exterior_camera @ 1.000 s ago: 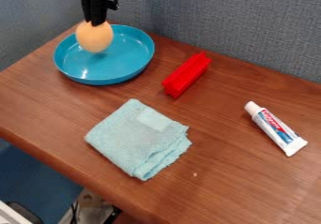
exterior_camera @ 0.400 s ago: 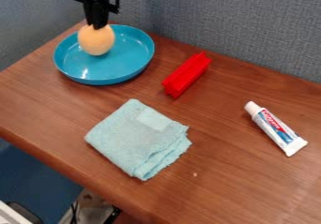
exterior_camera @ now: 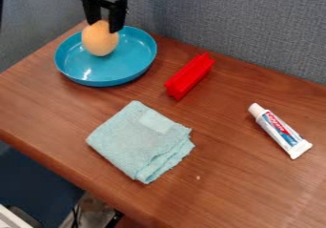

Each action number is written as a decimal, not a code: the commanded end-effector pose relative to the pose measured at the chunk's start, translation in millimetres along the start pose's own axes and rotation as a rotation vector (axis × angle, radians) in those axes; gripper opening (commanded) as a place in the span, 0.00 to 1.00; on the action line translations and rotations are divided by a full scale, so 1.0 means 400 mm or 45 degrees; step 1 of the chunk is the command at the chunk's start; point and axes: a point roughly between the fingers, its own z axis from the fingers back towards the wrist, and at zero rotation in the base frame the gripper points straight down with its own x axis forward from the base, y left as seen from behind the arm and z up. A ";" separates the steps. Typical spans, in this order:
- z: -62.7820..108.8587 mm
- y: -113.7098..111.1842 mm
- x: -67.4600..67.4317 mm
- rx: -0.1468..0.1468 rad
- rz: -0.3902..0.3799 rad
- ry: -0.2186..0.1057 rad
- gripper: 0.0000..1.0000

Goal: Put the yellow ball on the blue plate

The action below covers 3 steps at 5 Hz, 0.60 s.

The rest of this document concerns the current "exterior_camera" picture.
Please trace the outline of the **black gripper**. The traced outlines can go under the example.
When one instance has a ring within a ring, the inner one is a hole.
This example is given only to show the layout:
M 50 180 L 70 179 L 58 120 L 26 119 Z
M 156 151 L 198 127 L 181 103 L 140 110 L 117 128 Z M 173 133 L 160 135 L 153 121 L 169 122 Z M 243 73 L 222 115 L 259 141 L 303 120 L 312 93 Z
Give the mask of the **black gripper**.
M 81 0 L 85 19 L 89 25 L 100 20 L 100 8 L 109 10 L 109 32 L 114 33 L 122 28 L 128 0 Z

